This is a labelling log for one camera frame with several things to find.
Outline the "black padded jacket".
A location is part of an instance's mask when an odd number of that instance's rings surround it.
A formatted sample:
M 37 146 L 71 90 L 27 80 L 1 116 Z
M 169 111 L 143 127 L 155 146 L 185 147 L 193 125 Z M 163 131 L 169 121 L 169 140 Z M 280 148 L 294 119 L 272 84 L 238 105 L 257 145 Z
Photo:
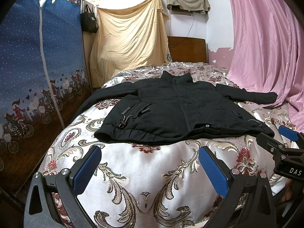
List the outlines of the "black padded jacket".
M 257 136 L 274 132 L 239 107 L 239 102 L 273 104 L 277 94 L 248 92 L 223 84 L 193 81 L 187 73 L 124 82 L 96 90 L 77 110 L 83 113 L 106 99 L 117 98 L 94 136 L 105 143 L 170 145 L 190 139 Z

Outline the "pink curtain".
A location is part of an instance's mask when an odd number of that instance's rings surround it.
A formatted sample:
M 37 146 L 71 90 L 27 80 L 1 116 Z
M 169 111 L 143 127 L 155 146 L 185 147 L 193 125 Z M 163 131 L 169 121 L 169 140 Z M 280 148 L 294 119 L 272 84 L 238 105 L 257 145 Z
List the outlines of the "pink curtain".
M 230 0 L 234 55 L 228 78 L 252 92 L 275 92 L 303 131 L 303 29 L 284 0 Z

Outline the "blue fabric wardrobe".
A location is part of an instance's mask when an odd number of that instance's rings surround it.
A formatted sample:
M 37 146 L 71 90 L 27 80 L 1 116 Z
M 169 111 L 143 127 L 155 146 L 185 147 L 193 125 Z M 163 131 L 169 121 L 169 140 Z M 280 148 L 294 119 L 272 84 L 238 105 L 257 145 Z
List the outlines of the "blue fabric wardrobe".
M 88 97 L 81 0 L 17 0 L 1 22 L 1 187 L 16 193 Z

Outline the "wooden headboard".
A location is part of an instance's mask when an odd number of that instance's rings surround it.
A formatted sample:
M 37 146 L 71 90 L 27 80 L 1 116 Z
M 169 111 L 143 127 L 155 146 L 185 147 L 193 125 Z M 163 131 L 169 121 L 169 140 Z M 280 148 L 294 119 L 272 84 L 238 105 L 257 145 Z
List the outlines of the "wooden headboard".
M 208 62 L 205 39 L 168 36 L 168 43 L 173 62 Z

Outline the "olive cloth on shelf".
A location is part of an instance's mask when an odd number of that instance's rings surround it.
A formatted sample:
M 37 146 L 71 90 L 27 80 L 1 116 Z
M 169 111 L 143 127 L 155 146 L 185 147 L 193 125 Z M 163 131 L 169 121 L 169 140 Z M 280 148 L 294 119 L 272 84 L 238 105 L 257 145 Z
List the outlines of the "olive cloth on shelf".
M 208 14 L 211 9 L 208 0 L 166 0 L 168 10 L 180 9 L 200 14 Z

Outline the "yellow hanging sheet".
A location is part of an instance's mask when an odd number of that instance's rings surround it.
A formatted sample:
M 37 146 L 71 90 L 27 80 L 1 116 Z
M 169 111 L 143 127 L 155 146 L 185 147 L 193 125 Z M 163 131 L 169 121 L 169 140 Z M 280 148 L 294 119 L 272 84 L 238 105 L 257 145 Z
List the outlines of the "yellow hanging sheet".
M 166 63 L 167 20 L 161 0 L 145 0 L 126 9 L 98 8 L 90 54 L 92 87 L 102 87 L 123 70 Z

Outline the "black hanging bag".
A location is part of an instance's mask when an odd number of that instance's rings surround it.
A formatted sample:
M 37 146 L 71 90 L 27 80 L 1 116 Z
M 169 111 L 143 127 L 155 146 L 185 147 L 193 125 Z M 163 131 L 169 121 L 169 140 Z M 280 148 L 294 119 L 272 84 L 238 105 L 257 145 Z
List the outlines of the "black hanging bag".
M 85 10 L 80 14 L 81 29 L 84 32 L 97 33 L 98 23 L 94 12 L 90 9 L 88 4 L 85 6 Z

